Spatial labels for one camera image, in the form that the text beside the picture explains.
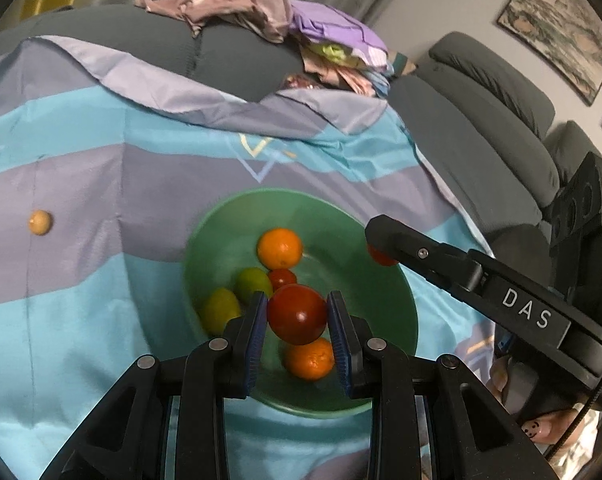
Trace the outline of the right hand painted nails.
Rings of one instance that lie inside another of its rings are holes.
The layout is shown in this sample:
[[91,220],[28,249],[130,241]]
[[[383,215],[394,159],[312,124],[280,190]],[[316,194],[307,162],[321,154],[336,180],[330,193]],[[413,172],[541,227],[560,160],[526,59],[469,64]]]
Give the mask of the right hand painted nails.
[[[499,402],[502,402],[502,392],[508,384],[508,361],[508,356],[502,356],[495,360],[490,369],[490,379],[486,383],[487,389]],[[576,416],[578,416],[578,410],[574,410],[574,408],[551,412],[525,422],[521,429],[534,443],[556,444]]]

